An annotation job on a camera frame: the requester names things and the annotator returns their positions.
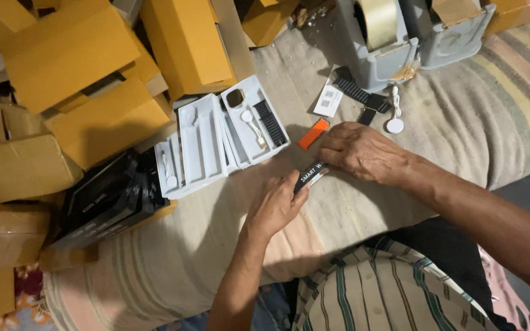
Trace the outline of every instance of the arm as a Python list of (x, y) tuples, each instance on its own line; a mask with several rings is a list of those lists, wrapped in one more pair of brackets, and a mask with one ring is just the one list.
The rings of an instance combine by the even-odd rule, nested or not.
[(530, 285), (530, 212), (357, 123), (330, 130), (319, 158), (357, 178), (402, 188), (472, 236)]
[(249, 330), (261, 277), (265, 249), (271, 237), (296, 218), (308, 199), (308, 187), (295, 196), (299, 172), (270, 179), (249, 209), (232, 261), (212, 305), (207, 330)]

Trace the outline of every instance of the hand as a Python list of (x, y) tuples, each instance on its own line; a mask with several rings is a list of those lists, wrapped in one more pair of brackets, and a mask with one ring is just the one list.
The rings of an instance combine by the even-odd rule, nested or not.
[(371, 127), (343, 122), (324, 137), (317, 158), (357, 178), (396, 186), (411, 155)]
[(261, 196), (253, 201), (243, 229), (254, 230), (270, 239), (295, 219), (308, 199), (309, 192), (306, 185), (294, 196), (293, 190), (299, 175), (298, 170), (293, 170), (284, 177), (269, 179)]

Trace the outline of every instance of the white charging cable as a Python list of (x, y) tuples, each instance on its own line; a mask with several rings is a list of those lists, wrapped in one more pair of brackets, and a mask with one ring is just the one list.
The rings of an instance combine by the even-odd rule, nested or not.
[(402, 116), (402, 109), (400, 108), (400, 95), (398, 95), (396, 84), (392, 87), (392, 105), (394, 106), (394, 118), (387, 122), (386, 129), (390, 133), (400, 133), (404, 130), (404, 122), (398, 118)]
[(167, 182), (167, 187), (173, 188), (177, 186), (177, 178), (171, 175), (171, 165), (167, 161), (167, 155), (165, 154), (165, 152), (163, 152), (161, 156), (163, 157), (163, 164), (165, 165), (165, 181)]
[(265, 137), (263, 137), (263, 133), (259, 128), (254, 124), (253, 122), (253, 114), (250, 110), (243, 111), (242, 114), (240, 114), (241, 120), (243, 122), (247, 123), (249, 127), (255, 132), (255, 135), (257, 136), (257, 144), (259, 147), (261, 147), (262, 150), (267, 148), (267, 141), (265, 141)]

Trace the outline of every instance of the instruction card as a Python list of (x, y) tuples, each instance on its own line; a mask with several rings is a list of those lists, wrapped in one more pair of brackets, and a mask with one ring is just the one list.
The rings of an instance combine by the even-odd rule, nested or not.
[(330, 70), (330, 75), (328, 75), (325, 87), (322, 89), (322, 93), (320, 93), (320, 97), (318, 98), (318, 102), (316, 102), (316, 107), (314, 108), (314, 113), (316, 114), (333, 117), (337, 112), (337, 108), (339, 108), (339, 103), (343, 97), (343, 92), (332, 86), (333, 72), (338, 67), (339, 66), (335, 64)]

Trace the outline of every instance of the packing tape roll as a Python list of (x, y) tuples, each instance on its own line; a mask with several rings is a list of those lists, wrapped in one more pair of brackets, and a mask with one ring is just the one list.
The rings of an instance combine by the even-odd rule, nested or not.
[(353, 0), (363, 11), (367, 50), (373, 51), (398, 40), (398, 0)]

